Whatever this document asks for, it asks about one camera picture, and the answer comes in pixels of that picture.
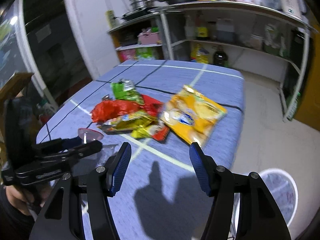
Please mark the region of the person's left hand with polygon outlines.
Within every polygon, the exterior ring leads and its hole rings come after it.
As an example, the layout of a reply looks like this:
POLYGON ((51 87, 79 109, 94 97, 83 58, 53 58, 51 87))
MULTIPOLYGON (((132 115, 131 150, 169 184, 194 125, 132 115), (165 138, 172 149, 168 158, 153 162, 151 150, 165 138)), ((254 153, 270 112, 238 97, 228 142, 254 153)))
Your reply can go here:
MULTIPOLYGON (((13 185, 5 186, 4 189, 9 203, 22 214, 30 216, 31 213, 29 212, 27 204, 35 201, 34 196, 29 191, 21 190, 13 185)), ((41 196, 40 207, 43 207, 52 191, 52 187, 49 184, 40 185, 38 190, 41 196)))

